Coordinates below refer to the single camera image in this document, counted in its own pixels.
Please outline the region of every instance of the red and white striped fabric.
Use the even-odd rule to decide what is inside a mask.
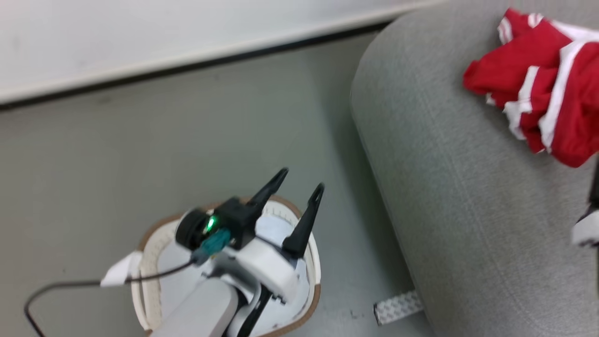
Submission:
[[[581,166],[599,151],[599,31],[511,8],[497,30],[503,45],[470,64],[464,86],[534,153]]]

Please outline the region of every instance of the sofa cushion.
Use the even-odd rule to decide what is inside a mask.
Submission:
[[[570,244],[594,160],[533,155],[462,88],[509,5],[599,28],[599,1],[451,2],[387,27],[353,115],[426,314],[440,336],[597,336],[595,253]]]

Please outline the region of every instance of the white object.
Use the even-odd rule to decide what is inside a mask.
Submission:
[[[100,287],[115,287],[125,284],[127,277],[137,270],[142,256],[141,252],[134,251],[115,263],[100,282]]]
[[[0,102],[393,20],[426,0],[6,0]]]
[[[188,295],[152,337],[222,337],[235,315],[237,301],[233,287],[219,279],[208,279]]]
[[[589,214],[574,225],[572,243],[580,246],[599,243],[599,211]]]
[[[293,302],[298,289],[295,269],[273,246],[256,237],[235,258],[273,294],[282,297],[287,303]]]
[[[292,209],[278,201],[267,202],[262,213],[256,223],[256,233],[274,244],[280,244],[282,238],[291,234],[299,221]],[[188,261],[189,252],[174,241],[178,221],[166,222],[150,235],[137,274],[151,275]],[[143,329],[156,330],[205,280],[201,274],[209,273],[211,268],[209,261],[201,267],[191,267],[159,281],[144,282],[141,286],[132,284],[135,312]],[[311,315],[320,296],[320,260],[313,235],[310,235],[304,259],[298,261],[295,271],[300,281],[295,300],[286,305],[269,301],[252,330],[252,336],[300,326]]]
[[[374,316],[379,325],[389,324],[424,310],[416,290],[374,304]]]
[[[256,282],[252,301],[249,303],[249,305],[241,308],[235,317],[233,317],[229,323],[229,329],[226,332],[227,337],[237,337],[239,335],[239,332],[241,331],[241,328],[243,327],[243,324],[246,322],[247,318],[250,316],[252,311],[260,305],[261,294],[262,287],[258,282]]]

